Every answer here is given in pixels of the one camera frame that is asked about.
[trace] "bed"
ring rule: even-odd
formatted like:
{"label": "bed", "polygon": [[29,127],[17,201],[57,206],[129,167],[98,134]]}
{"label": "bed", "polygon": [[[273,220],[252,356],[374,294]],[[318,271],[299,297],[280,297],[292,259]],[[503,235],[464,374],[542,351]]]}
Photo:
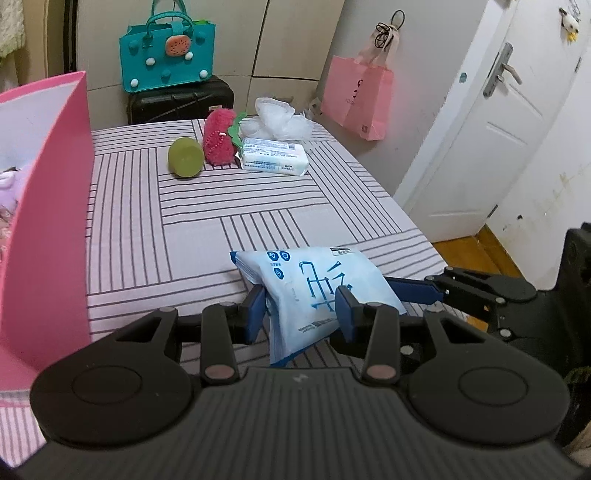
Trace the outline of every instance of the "bed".
{"label": "bed", "polygon": [[[392,197],[321,125],[304,148],[302,177],[206,165],[194,179],[168,172],[167,150],[181,137],[202,140],[202,120],[112,128],[93,133],[95,163],[86,226],[87,303],[91,338],[163,306],[198,313],[241,301],[249,285],[232,250],[346,246],[362,251],[384,275],[424,278],[446,265]],[[423,306],[405,305],[420,314]],[[446,307],[449,311],[460,312]],[[268,323],[251,346],[236,345],[241,374],[269,364]],[[199,345],[181,363],[199,371]],[[346,366],[359,359],[326,340],[289,368]],[[0,393],[0,457],[18,465],[43,443],[26,391]]]}

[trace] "white cloth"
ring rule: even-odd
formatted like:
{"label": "white cloth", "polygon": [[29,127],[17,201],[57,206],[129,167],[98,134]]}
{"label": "white cloth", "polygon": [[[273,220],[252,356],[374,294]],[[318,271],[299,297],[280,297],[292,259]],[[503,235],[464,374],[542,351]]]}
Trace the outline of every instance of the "white cloth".
{"label": "white cloth", "polygon": [[18,87],[17,66],[14,63],[14,53],[0,60],[0,93]]}
{"label": "white cloth", "polygon": [[22,0],[0,0],[0,63],[24,44]]}

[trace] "green ball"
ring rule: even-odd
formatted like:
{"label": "green ball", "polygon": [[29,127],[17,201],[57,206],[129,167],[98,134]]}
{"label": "green ball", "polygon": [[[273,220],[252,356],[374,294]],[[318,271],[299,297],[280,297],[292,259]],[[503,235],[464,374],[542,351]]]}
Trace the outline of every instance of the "green ball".
{"label": "green ball", "polygon": [[179,138],[168,149],[168,169],[179,177],[194,177],[204,162],[203,149],[194,138]]}

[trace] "pink box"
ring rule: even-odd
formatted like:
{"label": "pink box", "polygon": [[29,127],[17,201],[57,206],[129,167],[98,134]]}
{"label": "pink box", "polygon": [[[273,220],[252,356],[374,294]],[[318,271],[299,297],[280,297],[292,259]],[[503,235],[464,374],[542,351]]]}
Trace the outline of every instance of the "pink box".
{"label": "pink box", "polygon": [[86,73],[0,94],[0,124],[0,170],[33,162],[0,267],[0,391],[27,390],[90,343],[85,235],[95,152]]}

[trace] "black cord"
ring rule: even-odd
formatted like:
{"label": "black cord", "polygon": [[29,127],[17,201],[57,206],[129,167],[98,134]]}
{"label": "black cord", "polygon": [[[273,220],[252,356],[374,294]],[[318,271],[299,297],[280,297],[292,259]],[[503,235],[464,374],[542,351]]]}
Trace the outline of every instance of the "black cord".
{"label": "black cord", "polygon": [[404,25],[404,21],[406,20],[406,15],[404,14],[404,10],[396,10],[392,14],[392,18],[390,19],[390,25],[394,25],[394,17],[396,17],[396,14],[402,14],[402,21],[400,22],[400,25],[396,27],[396,30],[400,30],[400,27],[402,27]]}
{"label": "black cord", "polygon": [[[394,17],[396,14],[402,13],[402,21],[400,25],[395,27],[394,26]],[[406,20],[406,15],[404,14],[403,10],[396,10],[390,19],[390,25],[386,25],[383,22],[378,23],[375,26],[375,29],[378,31],[378,35],[375,37],[374,45],[376,48],[387,48],[392,43],[392,37],[390,36],[391,27],[394,27],[396,30],[400,30],[400,27],[404,25],[404,21]]]}

